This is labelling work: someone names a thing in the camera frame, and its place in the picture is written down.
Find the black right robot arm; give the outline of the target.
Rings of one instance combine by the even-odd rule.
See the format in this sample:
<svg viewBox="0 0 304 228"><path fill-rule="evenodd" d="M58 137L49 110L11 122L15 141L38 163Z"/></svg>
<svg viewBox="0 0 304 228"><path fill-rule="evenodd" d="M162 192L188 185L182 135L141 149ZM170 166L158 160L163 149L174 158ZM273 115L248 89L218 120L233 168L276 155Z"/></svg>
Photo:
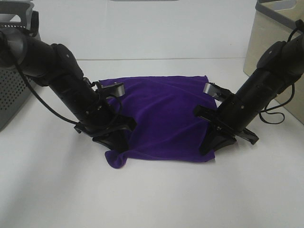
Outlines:
<svg viewBox="0 0 304 228"><path fill-rule="evenodd" d="M255 144L258 136L247 129L249 123L289 86L295 91L295 82L304 74L304 36L293 38L304 30L304 22L295 22L295 29L287 41L274 43L261 56L257 68L234 94L214 83L206 83L203 92L221 102L216 110L201 105L194 115L208 121L207 132L199 148L202 155L232 145L238 136Z"/></svg>

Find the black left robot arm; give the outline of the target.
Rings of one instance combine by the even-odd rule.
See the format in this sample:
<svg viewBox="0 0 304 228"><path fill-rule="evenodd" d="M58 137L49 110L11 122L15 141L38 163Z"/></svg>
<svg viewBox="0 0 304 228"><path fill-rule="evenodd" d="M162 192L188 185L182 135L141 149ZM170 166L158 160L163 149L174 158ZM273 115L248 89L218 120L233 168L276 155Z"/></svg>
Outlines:
<svg viewBox="0 0 304 228"><path fill-rule="evenodd" d="M105 86L89 81L66 46L49 45L14 22L0 25L0 66L17 71L25 83L33 80L50 87L76 117L73 124L78 133L111 150L128 150L124 131L133 131L136 121L108 103L124 95L123 83Z"/></svg>

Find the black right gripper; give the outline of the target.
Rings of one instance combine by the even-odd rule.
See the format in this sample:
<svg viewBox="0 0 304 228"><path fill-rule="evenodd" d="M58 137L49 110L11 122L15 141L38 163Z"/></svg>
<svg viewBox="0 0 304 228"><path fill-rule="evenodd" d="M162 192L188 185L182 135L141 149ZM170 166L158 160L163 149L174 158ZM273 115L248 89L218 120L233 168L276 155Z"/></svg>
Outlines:
<svg viewBox="0 0 304 228"><path fill-rule="evenodd" d="M206 135L199 147L202 155L208 154L211 150L217 151L223 147L233 145L236 142L236 136L249 141L251 144L258 141L258 136L247 128L239 131L229 126L224 120L220 119L219 112L216 110L198 105L194 109L194 115L209 123Z"/></svg>

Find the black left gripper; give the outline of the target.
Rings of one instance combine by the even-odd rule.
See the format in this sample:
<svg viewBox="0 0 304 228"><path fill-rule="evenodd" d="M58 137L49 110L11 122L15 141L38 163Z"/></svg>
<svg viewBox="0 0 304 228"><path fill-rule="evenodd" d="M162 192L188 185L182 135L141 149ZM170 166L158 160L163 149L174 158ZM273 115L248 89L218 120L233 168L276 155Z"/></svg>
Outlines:
<svg viewBox="0 0 304 228"><path fill-rule="evenodd" d="M85 126L77 124L74 129L78 133L85 133L95 143L99 143L110 150L124 152L129 149L124 131L133 131L137 123L132 117L117 116L104 126Z"/></svg>

